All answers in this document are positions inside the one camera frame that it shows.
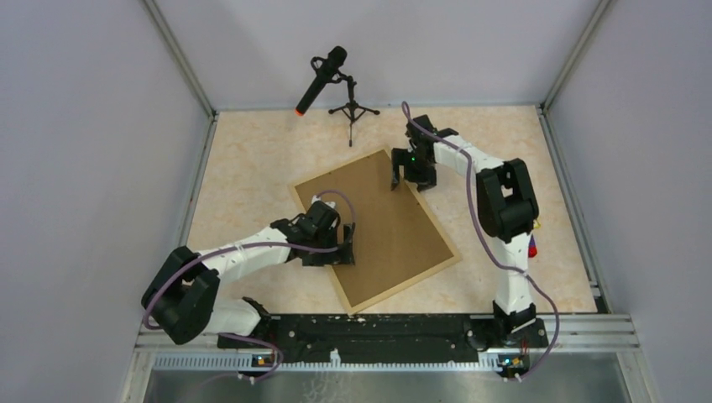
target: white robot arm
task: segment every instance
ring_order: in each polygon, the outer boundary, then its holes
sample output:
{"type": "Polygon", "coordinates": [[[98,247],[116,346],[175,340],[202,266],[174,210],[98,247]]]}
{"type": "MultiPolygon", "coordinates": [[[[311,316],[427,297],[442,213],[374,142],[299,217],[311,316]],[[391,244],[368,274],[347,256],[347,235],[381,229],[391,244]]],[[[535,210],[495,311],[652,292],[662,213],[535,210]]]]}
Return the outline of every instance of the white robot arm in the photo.
{"type": "MultiPolygon", "coordinates": [[[[436,165],[446,165],[467,177],[468,161],[460,150],[465,151],[473,161],[471,177],[477,178],[477,215],[489,235],[486,242],[492,254],[504,266],[514,266],[526,272],[538,205],[524,162],[503,161],[488,155],[450,128],[438,132],[427,115],[414,121],[449,144],[434,141],[408,123],[406,136],[410,147],[392,150],[391,188],[400,183],[401,166],[405,179],[417,183],[418,191],[437,184],[436,165]],[[511,189],[511,194],[505,196],[502,187],[511,189]]],[[[502,318],[506,332],[516,332],[535,321],[536,307],[523,274],[511,270],[499,272],[500,281],[493,302],[495,316],[502,318]]]]}
{"type": "Polygon", "coordinates": [[[274,221],[237,242],[198,252],[186,246],[174,249],[141,298],[144,325],[162,328],[176,344],[187,343],[201,332],[249,335],[264,309],[249,298],[216,305],[219,287],[294,258],[305,266],[353,264],[355,223],[343,225],[339,244],[340,222],[335,203],[315,197],[306,214],[274,221]],[[149,316],[159,326],[151,324],[149,316]]]}

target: gray wall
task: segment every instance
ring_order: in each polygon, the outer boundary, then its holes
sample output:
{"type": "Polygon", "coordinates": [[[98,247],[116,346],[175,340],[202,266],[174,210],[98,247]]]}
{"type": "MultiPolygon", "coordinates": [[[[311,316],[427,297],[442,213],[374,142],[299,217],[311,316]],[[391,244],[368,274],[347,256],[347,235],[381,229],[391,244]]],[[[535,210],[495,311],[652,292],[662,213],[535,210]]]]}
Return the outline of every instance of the gray wall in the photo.
{"type": "Polygon", "coordinates": [[[665,401],[709,401],[712,3],[618,2],[552,116],[665,401]]]}
{"type": "Polygon", "coordinates": [[[118,399],[206,124],[139,2],[2,2],[0,401],[118,399]]]}
{"type": "Polygon", "coordinates": [[[294,107],[336,44],[364,105],[540,102],[598,0],[158,3],[214,106],[245,109],[294,107]]]}

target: light wood border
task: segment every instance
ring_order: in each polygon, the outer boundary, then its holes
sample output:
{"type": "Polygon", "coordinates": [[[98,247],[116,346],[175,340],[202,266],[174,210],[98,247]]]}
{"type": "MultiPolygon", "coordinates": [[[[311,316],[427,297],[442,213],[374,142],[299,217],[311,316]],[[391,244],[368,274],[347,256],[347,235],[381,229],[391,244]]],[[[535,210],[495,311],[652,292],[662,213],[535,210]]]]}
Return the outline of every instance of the light wood border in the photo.
{"type": "MultiPolygon", "coordinates": [[[[366,158],[370,155],[377,154],[381,151],[384,151],[385,154],[388,156],[390,159],[390,150],[387,148],[378,148],[378,149],[373,149],[365,154],[359,155],[357,157],[354,157],[350,160],[347,160],[346,162],[343,162],[340,165],[328,168],[327,170],[324,170],[322,172],[316,173],[315,175],[309,175],[308,177],[302,178],[298,181],[294,181],[288,185],[290,194],[292,196],[292,199],[294,199],[294,202],[296,203],[297,207],[301,210],[301,212],[306,212],[306,207],[301,204],[301,198],[299,197],[299,194],[296,192],[296,187],[304,182],[311,181],[312,179],[316,179],[319,176],[325,175],[327,172],[331,172],[333,170],[338,170],[339,168],[349,165],[353,162],[356,162],[358,160],[361,160],[363,158],[366,158]]],[[[445,241],[445,244],[448,246],[448,249],[450,249],[450,252],[453,254],[453,257],[450,259],[444,260],[443,262],[436,264],[432,266],[430,269],[423,271],[419,275],[415,275],[411,277],[410,279],[403,281],[402,283],[395,285],[388,290],[385,290],[381,292],[380,294],[373,296],[369,298],[366,301],[363,301],[355,306],[352,306],[351,303],[348,301],[348,298],[346,297],[346,293],[343,291],[343,287],[341,286],[341,283],[338,281],[338,277],[336,276],[336,272],[334,271],[332,266],[327,266],[327,270],[329,272],[329,278],[331,278],[332,283],[334,284],[334,287],[336,288],[337,294],[338,294],[338,299],[341,301],[341,304],[343,307],[346,309],[346,313],[349,315],[353,315],[356,312],[360,312],[369,306],[373,306],[378,302],[381,302],[382,300],[385,300],[386,298],[395,295],[398,292],[401,292],[405,290],[406,288],[415,285],[416,283],[423,281],[424,279],[435,275],[439,271],[445,269],[448,266],[451,266],[453,264],[456,264],[457,262],[461,261],[462,255],[459,253],[458,249],[455,248],[455,245],[448,236],[448,233],[445,232],[445,230],[442,228],[442,225],[440,221],[437,220],[437,217],[435,217],[435,214],[432,212],[430,209],[430,206],[427,204],[425,201],[425,198],[420,194],[420,192],[417,191],[417,188],[415,185],[411,184],[410,182],[402,181],[401,185],[405,185],[410,189],[411,193],[413,196],[415,196],[416,200],[420,203],[423,211],[426,213],[427,217],[430,218],[430,221],[432,224],[435,226],[435,229],[437,230],[437,233],[440,235],[443,241],[445,241]]]]}

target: marble-patterned surface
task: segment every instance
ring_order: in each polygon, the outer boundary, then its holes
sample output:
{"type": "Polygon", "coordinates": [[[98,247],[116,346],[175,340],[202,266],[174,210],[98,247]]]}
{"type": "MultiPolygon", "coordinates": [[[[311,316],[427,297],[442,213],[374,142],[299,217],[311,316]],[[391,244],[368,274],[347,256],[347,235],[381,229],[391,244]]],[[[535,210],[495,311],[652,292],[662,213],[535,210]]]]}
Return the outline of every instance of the marble-patterned surface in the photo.
{"type": "MultiPolygon", "coordinates": [[[[539,255],[530,273],[560,311],[595,311],[589,281],[534,107],[414,107],[438,128],[451,127],[484,152],[519,157],[529,168],[542,226],[535,230],[539,255]]],[[[406,120],[399,108],[348,120],[310,110],[221,113],[197,201],[188,246],[208,249],[245,238],[278,218],[298,213],[288,185],[379,147],[405,147],[406,120]]],[[[479,245],[469,219],[464,179],[438,169],[438,185],[423,193],[463,261],[370,307],[364,313],[489,312],[496,268],[479,245]]],[[[251,296],[268,311],[344,312],[327,269],[299,261],[255,272],[224,285],[221,298],[251,296]]],[[[538,295],[539,311],[551,307],[538,295]]]]}

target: tripod stand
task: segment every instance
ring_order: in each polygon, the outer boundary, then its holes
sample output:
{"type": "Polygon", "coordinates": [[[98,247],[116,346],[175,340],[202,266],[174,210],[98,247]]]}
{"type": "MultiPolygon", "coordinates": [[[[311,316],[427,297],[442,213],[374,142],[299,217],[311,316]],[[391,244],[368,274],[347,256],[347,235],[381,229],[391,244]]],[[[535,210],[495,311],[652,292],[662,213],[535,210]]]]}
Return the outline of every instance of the tripod stand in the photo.
{"type": "Polygon", "coordinates": [[[358,102],[356,102],[356,100],[353,98],[353,88],[356,86],[356,81],[353,80],[353,77],[346,76],[341,71],[339,71],[338,79],[336,80],[336,82],[340,82],[341,80],[346,80],[348,88],[348,102],[346,102],[346,104],[342,107],[337,107],[336,109],[329,109],[329,114],[332,115],[337,111],[341,111],[344,115],[346,115],[348,121],[350,122],[348,124],[348,146],[351,147],[353,145],[353,124],[356,123],[356,121],[359,120],[359,118],[361,118],[366,112],[371,112],[374,115],[379,115],[380,111],[368,107],[362,107],[359,105],[358,102]]]}

